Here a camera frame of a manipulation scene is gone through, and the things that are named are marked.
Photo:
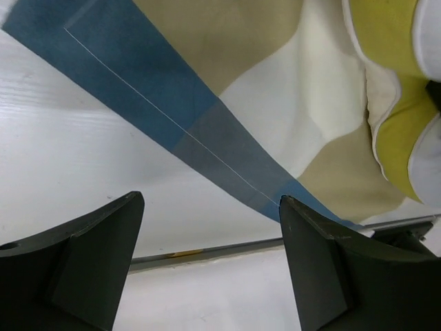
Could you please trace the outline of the white pillow yellow trim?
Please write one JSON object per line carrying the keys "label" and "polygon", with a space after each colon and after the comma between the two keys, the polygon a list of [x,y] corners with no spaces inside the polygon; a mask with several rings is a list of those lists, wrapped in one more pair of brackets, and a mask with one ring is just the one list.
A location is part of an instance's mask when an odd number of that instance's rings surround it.
{"label": "white pillow yellow trim", "polygon": [[440,206],[439,1],[344,1],[345,25],[365,65],[373,154],[387,181]]}

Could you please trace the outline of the blue tan white pillowcase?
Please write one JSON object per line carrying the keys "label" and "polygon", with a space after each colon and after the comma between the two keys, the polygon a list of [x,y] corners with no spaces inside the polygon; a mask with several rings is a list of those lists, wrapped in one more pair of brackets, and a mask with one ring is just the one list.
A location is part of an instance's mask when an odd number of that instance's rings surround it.
{"label": "blue tan white pillowcase", "polygon": [[3,30],[270,219],[397,210],[341,1],[18,1]]}

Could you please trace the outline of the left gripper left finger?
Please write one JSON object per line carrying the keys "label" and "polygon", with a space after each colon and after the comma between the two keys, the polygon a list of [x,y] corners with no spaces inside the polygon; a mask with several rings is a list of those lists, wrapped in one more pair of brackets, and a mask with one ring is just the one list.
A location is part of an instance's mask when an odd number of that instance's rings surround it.
{"label": "left gripper left finger", "polygon": [[143,219],[140,192],[1,245],[2,330],[111,330]]}

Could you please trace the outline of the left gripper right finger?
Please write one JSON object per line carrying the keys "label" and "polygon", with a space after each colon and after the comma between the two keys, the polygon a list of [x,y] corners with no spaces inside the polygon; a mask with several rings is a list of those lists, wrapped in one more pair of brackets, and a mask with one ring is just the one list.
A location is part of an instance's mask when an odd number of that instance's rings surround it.
{"label": "left gripper right finger", "polygon": [[366,237],[289,196],[279,214],[302,330],[440,329],[440,258],[410,225]]}

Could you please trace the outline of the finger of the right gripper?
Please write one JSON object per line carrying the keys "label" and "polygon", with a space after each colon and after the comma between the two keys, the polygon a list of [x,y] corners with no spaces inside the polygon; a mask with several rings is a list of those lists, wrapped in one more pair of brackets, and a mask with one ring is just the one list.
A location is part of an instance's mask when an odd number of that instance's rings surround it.
{"label": "finger of the right gripper", "polygon": [[441,112],[441,83],[436,81],[428,82],[426,91],[428,92],[438,111]]}

